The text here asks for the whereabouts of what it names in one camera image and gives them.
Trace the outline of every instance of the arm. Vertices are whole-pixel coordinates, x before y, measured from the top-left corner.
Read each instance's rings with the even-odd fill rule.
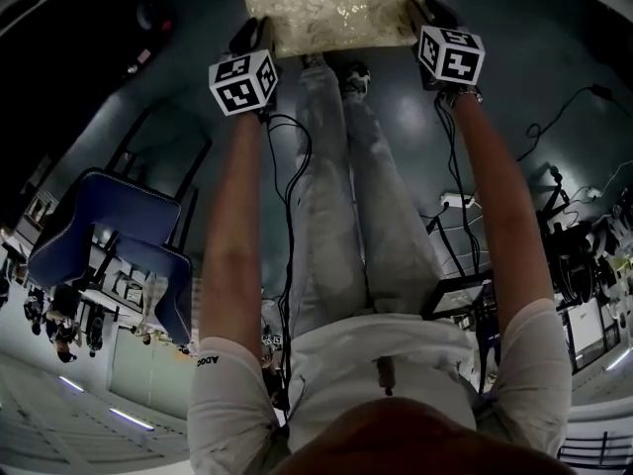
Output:
[[[503,139],[473,95],[457,98],[454,114],[470,157],[484,210],[486,241],[495,272],[499,326],[554,291],[532,199]]]
[[[230,151],[207,230],[200,340],[218,336],[261,359],[259,256],[260,123],[235,118]]]
[[[261,372],[260,124],[235,118],[209,217],[187,429],[196,473],[243,473],[277,424]]]
[[[48,308],[48,310],[46,310],[45,317],[49,321],[60,321],[60,322],[63,322],[64,320],[66,320],[66,317],[64,315],[62,315],[57,310],[53,310],[51,308]]]
[[[79,328],[79,325],[76,324],[74,321],[73,321],[73,325],[72,326],[75,329],[75,332],[76,332],[76,335],[77,335],[77,341],[76,341],[77,346],[79,348],[81,348],[81,345],[83,344],[83,338],[81,337],[81,329]]]
[[[462,95],[454,109],[484,209],[502,335],[493,412],[478,417],[478,429],[555,455],[565,438],[572,371],[532,200],[477,99]]]

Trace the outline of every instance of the white t-shirt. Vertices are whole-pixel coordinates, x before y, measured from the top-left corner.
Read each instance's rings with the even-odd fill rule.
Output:
[[[427,404],[465,428],[551,455],[564,439],[572,372],[550,300],[535,301],[510,322],[492,405],[477,418],[458,374],[473,349],[452,324],[398,314],[353,317],[297,337],[292,350],[291,451],[347,410],[386,397],[375,362],[381,356],[394,361],[394,396]],[[243,473],[277,425],[260,362],[237,343],[204,339],[188,416],[196,473]]]

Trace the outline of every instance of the electrical outlet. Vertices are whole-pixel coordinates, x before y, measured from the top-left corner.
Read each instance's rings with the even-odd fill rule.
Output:
[[[475,204],[473,202],[473,198],[469,197],[468,195],[464,196],[464,200],[466,201],[467,208],[470,208],[471,206],[473,206],[473,204]],[[459,194],[445,193],[439,198],[439,203],[441,206],[444,206],[444,204],[448,203],[451,208],[461,208],[462,196]]]

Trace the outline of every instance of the blue chair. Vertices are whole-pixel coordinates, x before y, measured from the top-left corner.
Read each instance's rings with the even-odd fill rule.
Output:
[[[197,190],[185,227],[191,222]],[[84,172],[50,216],[29,259],[29,271],[42,287],[73,281],[83,290],[99,283],[116,255],[168,280],[155,314],[177,344],[191,338],[191,262],[165,244],[174,234],[180,205],[172,198],[99,169]],[[107,256],[92,273],[90,249],[95,225],[114,231]],[[184,244],[186,229],[180,238]]]
[[[85,171],[44,226],[29,272],[44,288],[84,277],[96,224],[161,245],[180,216],[180,204],[155,190],[100,169]]]
[[[191,261],[168,246],[119,236],[116,255],[135,266],[167,278],[167,290],[154,314],[176,344],[191,339]]]

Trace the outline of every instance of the black and white cube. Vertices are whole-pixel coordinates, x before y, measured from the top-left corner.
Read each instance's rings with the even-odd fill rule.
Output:
[[[418,57],[437,79],[477,84],[485,55],[479,36],[459,30],[422,27]]]
[[[268,50],[209,67],[209,88],[225,116],[264,107],[278,81]]]

